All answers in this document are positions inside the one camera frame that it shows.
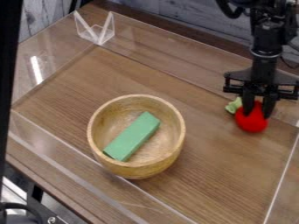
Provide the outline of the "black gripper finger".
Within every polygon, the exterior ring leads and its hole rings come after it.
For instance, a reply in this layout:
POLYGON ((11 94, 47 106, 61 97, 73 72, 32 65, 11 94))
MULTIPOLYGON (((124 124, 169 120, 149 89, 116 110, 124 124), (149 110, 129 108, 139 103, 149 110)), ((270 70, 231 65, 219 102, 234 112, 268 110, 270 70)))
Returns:
POLYGON ((247 88, 243 90, 242 104, 243 104, 243 113, 246 116, 248 116, 255 107, 255 95, 247 88))
POLYGON ((264 96, 263 99, 263 116, 267 119, 275 109, 276 106, 276 99, 278 99, 278 94, 276 93, 270 93, 264 96))

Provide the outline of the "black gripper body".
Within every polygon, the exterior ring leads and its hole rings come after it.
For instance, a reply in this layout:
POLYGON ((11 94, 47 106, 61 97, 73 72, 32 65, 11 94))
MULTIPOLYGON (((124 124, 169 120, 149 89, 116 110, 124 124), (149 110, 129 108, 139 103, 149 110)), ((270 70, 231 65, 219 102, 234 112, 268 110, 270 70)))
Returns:
POLYGON ((226 93, 243 95, 248 91, 263 98, 299 99, 299 77, 276 69, 278 58, 283 48, 262 51, 250 49, 254 56, 251 67, 224 73, 226 93))

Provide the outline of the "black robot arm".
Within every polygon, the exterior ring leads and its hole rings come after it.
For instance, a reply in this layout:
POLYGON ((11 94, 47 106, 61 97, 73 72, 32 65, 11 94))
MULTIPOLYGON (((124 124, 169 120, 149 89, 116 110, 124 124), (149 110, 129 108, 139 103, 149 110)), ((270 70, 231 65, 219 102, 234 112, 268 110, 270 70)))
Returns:
POLYGON ((267 119, 280 99, 299 98, 299 77, 276 69, 283 46, 296 37, 295 0, 216 0, 223 14, 236 19, 248 11, 252 35, 252 65, 224 73, 223 91, 242 97, 244 115, 254 110, 255 98, 263 97, 262 112, 267 119))

